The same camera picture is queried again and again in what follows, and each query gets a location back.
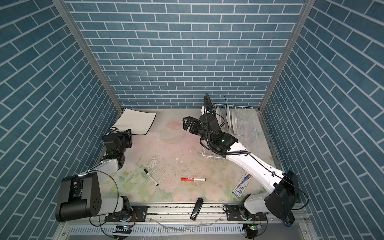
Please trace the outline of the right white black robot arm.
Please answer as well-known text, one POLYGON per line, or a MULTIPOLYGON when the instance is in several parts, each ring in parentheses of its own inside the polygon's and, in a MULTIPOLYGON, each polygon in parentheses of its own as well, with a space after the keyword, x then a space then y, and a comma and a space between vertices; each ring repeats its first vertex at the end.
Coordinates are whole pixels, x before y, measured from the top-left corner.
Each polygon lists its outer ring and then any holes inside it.
POLYGON ((295 222, 293 212, 299 198, 296 174, 276 169, 251 153, 236 137, 221 131, 214 115, 185 117, 183 128, 205 141, 208 150, 240 166, 266 190, 245 198, 240 206, 244 217, 268 211, 287 226, 295 222))

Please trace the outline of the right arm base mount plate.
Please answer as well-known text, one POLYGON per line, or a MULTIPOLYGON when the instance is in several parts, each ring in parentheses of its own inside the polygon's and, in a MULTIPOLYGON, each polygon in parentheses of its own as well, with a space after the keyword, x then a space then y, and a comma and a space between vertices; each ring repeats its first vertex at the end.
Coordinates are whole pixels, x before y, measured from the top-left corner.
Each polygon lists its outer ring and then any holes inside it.
POLYGON ((244 207, 240 207, 238 205, 223 205, 223 211, 226 214, 227 221, 235 222, 235 221, 266 221, 267 215, 266 213, 256 213, 251 214, 244 207))

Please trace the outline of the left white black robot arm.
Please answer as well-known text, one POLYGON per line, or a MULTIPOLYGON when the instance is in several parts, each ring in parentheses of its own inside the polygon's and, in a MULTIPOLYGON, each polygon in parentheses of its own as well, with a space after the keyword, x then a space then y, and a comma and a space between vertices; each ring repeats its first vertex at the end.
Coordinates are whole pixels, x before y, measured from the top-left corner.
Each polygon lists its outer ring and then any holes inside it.
POLYGON ((112 173, 120 170, 125 162, 124 153, 132 147, 130 129, 103 136, 105 156, 99 164, 79 175, 62 179, 56 206, 56 220, 67 222, 106 215, 106 222, 128 222, 134 215, 126 196, 102 197, 100 183, 112 180, 112 173))

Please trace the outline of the white square plate black rim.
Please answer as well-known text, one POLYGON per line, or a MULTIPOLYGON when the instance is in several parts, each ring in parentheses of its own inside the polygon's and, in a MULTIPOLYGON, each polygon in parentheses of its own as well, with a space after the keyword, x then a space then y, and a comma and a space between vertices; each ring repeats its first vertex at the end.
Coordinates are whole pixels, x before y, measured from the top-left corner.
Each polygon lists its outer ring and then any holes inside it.
POLYGON ((124 109, 119 119, 112 125, 111 130, 125 132, 131 130, 132 135, 146 135, 155 121, 156 113, 146 113, 124 109))

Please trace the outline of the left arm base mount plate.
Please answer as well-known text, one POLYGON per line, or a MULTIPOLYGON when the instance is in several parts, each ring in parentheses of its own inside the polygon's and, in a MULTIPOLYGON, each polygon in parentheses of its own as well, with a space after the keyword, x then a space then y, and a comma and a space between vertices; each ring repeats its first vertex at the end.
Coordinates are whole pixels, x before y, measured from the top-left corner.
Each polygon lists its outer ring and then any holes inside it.
POLYGON ((148 206, 131 206, 128 210, 109 214, 105 217, 105 222, 109 223, 134 223, 145 222, 148 206))

